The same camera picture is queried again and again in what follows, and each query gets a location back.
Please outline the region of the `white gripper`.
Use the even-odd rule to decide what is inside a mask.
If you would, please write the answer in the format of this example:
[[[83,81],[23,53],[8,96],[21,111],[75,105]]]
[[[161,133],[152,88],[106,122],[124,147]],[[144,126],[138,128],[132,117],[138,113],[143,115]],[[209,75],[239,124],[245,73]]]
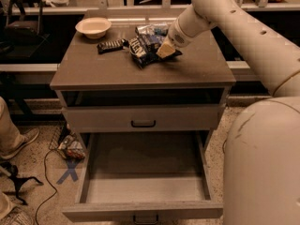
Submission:
[[[200,29],[192,23],[181,24],[176,19],[169,27],[165,40],[157,50],[157,56],[164,59],[175,53],[175,48],[184,48],[198,36]]]

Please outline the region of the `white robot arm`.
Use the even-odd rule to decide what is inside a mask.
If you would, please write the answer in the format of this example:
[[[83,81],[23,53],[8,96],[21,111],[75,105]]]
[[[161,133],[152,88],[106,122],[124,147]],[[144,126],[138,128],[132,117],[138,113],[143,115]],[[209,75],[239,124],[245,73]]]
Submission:
[[[300,225],[300,48],[253,18],[241,0],[191,0],[158,56],[218,27],[270,94],[243,110],[224,155],[224,225]]]

